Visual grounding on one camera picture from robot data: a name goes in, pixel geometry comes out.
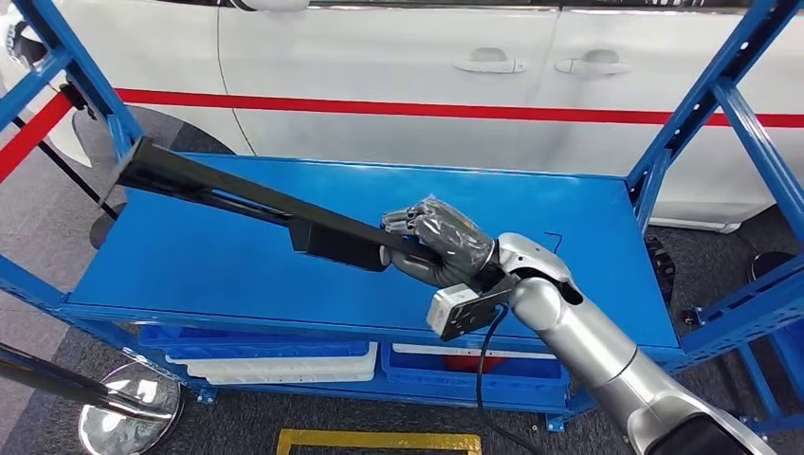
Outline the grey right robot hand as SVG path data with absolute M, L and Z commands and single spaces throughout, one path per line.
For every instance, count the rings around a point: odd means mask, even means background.
M 437 288 L 464 283 L 489 292 L 504 280 L 500 269 L 489 266 L 496 246 L 492 237 L 432 195 L 407 209 L 384 214 L 381 227 L 391 234 L 412 236 L 439 255 L 435 261 L 390 252 L 394 266 L 420 282 Z

